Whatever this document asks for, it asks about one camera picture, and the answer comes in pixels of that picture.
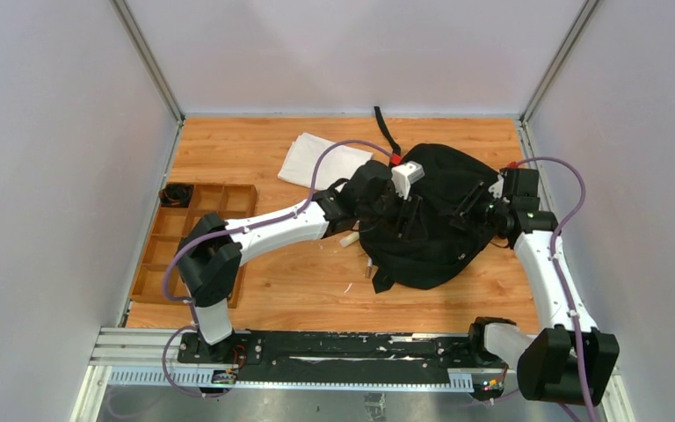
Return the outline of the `black student backpack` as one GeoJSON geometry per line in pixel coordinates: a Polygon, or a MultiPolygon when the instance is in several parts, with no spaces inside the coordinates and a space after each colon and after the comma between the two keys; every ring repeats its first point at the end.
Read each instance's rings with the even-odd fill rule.
{"type": "Polygon", "coordinates": [[[415,182],[412,193],[431,207],[427,239],[392,239],[389,224],[395,218],[360,225],[360,245],[378,270],[372,278],[375,293],[395,285],[429,290],[456,277],[494,236],[491,230],[473,230],[454,222],[454,209],[479,181],[486,192],[497,182],[497,172],[472,156],[450,146],[420,143],[403,153],[388,131],[379,106],[377,124],[399,164],[421,164],[425,175],[415,182]]]}

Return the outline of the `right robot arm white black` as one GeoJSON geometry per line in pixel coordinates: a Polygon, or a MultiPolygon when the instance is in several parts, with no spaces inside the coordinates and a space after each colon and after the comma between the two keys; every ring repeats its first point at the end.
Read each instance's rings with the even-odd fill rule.
{"type": "Polygon", "coordinates": [[[504,168],[493,183],[476,181],[454,219],[465,229],[491,229],[522,265],[540,333],[531,338],[511,320],[480,316],[470,326],[467,355],[478,367],[513,370],[527,400],[600,404],[620,353],[615,335],[590,316],[563,252],[562,224],[541,209],[537,170],[504,168]]]}

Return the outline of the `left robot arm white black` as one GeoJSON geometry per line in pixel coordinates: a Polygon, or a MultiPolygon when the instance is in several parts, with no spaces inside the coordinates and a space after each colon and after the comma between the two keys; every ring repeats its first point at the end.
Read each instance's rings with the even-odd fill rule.
{"type": "Polygon", "coordinates": [[[412,187],[425,175],[421,164],[389,167],[375,160],[290,208],[243,219],[204,215],[179,244],[175,266],[190,295],[200,351],[213,363],[234,352],[228,299],[241,266],[291,244],[353,230],[359,222],[397,222],[416,200],[412,187]]]}

